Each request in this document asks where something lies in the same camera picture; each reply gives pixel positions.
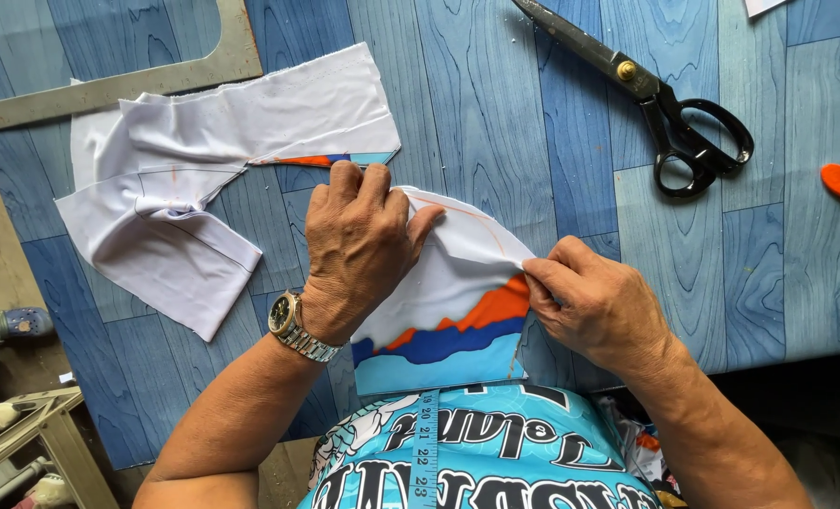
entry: metal watch strap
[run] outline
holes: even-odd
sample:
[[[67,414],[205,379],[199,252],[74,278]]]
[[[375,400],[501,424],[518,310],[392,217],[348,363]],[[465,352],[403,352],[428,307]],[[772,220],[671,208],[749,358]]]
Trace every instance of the metal watch strap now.
[[[279,338],[279,341],[288,345],[293,351],[301,353],[307,359],[317,362],[329,362],[341,350],[340,346],[327,345],[322,341],[317,341],[310,335],[310,332],[303,330],[300,325],[295,326],[287,337]]]

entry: hand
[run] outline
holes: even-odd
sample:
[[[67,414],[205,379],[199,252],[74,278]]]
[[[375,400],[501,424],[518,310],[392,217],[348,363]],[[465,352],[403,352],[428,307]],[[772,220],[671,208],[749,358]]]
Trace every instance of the hand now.
[[[301,296],[304,329],[328,344],[344,344],[395,290],[420,257],[438,205],[407,221],[407,195],[389,189],[388,168],[366,173],[350,161],[332,165],[329,185],[316,186],[304,235],[310,277]]]
[[[530,307],[546,331],[621,378],[656,366],[680,341],[640,272],[565,237],[523,263]]]

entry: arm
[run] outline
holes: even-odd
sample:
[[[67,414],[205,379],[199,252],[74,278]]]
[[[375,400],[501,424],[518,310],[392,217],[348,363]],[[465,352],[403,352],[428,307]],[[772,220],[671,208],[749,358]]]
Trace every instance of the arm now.
[[[639,272],[576,237],[524,269],[530,306],[547,331],[621,377],[640,400],[691,507],[812,509],[785,457],[669,330]]]
[[[311,273],[301,296],[304,329],[341,345],[416,263],[433,221],[407,221],[407,196],[389,190],[383,165],[366,175],[337,162],[313,191],[306,217]],[[140,487],[135,509],[256,508],[256,468],[288,428],[325,368],[267,334],[228,365],[191,405]]]

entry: blue vinyl table cover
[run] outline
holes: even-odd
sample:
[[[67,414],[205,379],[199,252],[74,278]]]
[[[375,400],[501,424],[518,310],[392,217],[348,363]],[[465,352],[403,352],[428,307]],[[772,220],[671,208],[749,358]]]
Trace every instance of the blue vinyl table cover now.
[[[247,0],[265,72],[367,41],[404,148],[396,184],[469,202],[534,253],[562,236],[639,269],[709,373],[840,353],[840,0],[792,0],[748,20],[743,0],[547,0],[678,97],[719,102],[756,154],[698,199],[652,183],[635,107],[535,33],[510,0]],[[0,99],[206,55],[214,0],[0,0]],[[714,129],[711,140],[728,143]],[[214,341],[81,261],[52,202],[74,191],[70,121],[0,132],[0,192],[115,468],[152,462],[200,391],[266,330],[266,307],[309,273],[317,168],[255,168],[209,210],[264,250]],[[619,380],[529,317],[530,381],[587,391]],[[285,439],[360,406],[345,349]]]

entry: finger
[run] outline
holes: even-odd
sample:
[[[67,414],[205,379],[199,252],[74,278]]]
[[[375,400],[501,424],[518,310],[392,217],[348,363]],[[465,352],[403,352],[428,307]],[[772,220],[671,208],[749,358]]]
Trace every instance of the finger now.
[[[410,209],[410,200],[407,195],[399,188],[388,191],[386,196],[385,213],[392,214],[397,217],[398,225],[407,224],[407,211]]]
[[[348,204],[358,197],[363,172],[351,161],[335,161],[329,170],[329,201]]]
[[[530,258],[523,262],[524,271],[535,277],[549,290],[553,299],[564,304],[574,300],[574,287],[583,283],[580,274],[554,260]]]
[[[363,184],[360,185],[358,199],[382,208],[386,202],[388,189],[392,186],[392,174],[384,164],[372,163],[364,172]]]
[[[587,269],[601,263],[601,257],[598,254],[584,244],[584,241],[572,236],[559,240],[547,258],[561,263],[578,274],[586,273]]]
[[[420,259],[420,250],[423,249],[423,244],[426,242],[426,237],[433,229],[433,224],[438,217],[445,214],[445,207],[441,205],[427,205],[420,210],[417,210],[414,217],[407,222],[407,238],[414,247],[413,255],[411,256],[411,263],[417,263]]]
[[[533,311],[545,316],[561,311],[561,305],[555,302],[548,288],[532,275],[525,274],[525,276],[527,287],[530,289],[530,308]]]
[[[329,186],[319,184],[313,188],[310,195],[310,204],[307,206],[307,215],[310,215],[315,210],[319,210],[329,199]]]

